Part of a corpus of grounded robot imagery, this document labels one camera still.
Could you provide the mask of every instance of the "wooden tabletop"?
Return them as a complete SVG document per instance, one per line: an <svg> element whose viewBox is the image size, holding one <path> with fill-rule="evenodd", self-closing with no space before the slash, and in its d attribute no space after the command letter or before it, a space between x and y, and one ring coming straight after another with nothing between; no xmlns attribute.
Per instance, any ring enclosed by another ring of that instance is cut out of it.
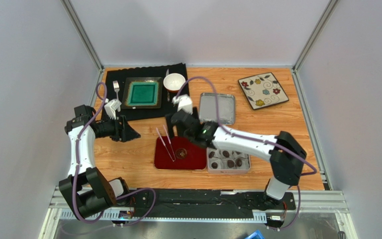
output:
<svg viewBox="0 0 382 239"><path fill-rule="evenodd" d="M107 68L107 71L119 68ZM317 168L313 148L298 101L289 69L274 68L187 68L188 77L205 76L215 85L218 93L232 94L236 100L236 119L232 128L257 134L291 133L307 152L307 161ZM248 76L272 72L280 82L289 101L260 110L252 110L238 86L237 80ZM200 94L211 92L202 80L190 82L190 95L198 107ZM97 100L95 108L100 106ZM214 175L206 170L158 170L154 167L157 139L155 128L162 128L164 118L129 121L141 134L130 142L114 142L109 137L95 141L95 164L107 180L122 177L132 188L191 188L191 189L264 189L272 169L269 163L251 157L251 169L245 175ZM311 171L304 166L303 172ZM302 190L323 190L319 173L300 179Z"/></svg>

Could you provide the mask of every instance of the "gray wall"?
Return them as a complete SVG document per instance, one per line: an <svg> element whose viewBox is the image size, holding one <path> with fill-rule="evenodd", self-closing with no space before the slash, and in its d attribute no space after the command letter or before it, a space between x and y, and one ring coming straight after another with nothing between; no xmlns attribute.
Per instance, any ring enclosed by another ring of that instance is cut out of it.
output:
<svg viewBox="0 0 382 239"><path fill-rule="evenodd" d="M382 1L341 0L299 75L359 238L382 238Z"/></svg>
<svg viewBox="0 0 382 239"><path fill-rule="evenodd" d="M96 79L60 1L0 1L0 238L37 238Z"/></svg>
<svg viewBox="0 0 382 239"><path fill-rule="evenodd" d="M328 0L72 2L106 65L292 65Z"/></svg>

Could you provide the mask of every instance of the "red tray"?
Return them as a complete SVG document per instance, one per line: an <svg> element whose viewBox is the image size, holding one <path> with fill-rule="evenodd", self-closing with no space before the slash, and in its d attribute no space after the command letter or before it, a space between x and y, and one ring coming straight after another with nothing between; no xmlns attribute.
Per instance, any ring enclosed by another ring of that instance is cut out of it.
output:
<svg viewBox="0 0 382 239"><path fill-rule="evenodd" d="M169 153L173 157L171 147L167 136L163 136L163 141L168 147ZM154 154L154 166L157 169L187 169L187 170L203 170L206 168L206 150L190 143L186 138L173 137L171 139L174 152L179 149L185 149L187 154L184 159L177 157L175 162L171 160L165 146L160 138L156 140L156 152Z"/></svg>

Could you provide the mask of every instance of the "black cloth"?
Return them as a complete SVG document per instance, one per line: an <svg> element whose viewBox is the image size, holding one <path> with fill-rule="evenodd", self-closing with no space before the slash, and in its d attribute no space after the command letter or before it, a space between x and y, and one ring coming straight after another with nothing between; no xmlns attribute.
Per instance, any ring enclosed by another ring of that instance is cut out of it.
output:
<svg viewBox="0 0 382 239"><path fill-rule="evenodd" d="M166 71L169 69L169 74L179 73L188 79L187 68L185 64L176 64L170 66L157 66L157 67L137 67L131 69L123 69L117 71L108 71L107 77L105 79L105 84L107 85L107 98L109 100L116 99L116 92L113 89L113 81L119 83L119 100L123 99L123 90L125 87L126 78L128 77L162 77L166 76ZM143 120L151 118L164 117L167 114L175 113L178 109L177 106L172 104L172 98L176 93L170 94L170 102L168 102L168 91L165 87L162 88L162 107L159 109L122 109L120 112L116 112L116 115L124 115L128 121L131 120ZM188 85L184 87L181 95L190 95L190 90ZM106 118L107 114L103 109L103 118Z"/></svg>

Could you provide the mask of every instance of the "white bowl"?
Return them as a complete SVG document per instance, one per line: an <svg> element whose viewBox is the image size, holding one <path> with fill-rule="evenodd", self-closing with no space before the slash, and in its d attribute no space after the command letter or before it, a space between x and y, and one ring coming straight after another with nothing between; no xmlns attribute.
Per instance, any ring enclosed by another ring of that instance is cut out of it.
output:
<svg viewBox="0 0 382 239"><path fill-rule="evenodd" d="M163 86L170 92L178 92L185 83L185 77L178 73L168 74L163 80Z"/></svg>

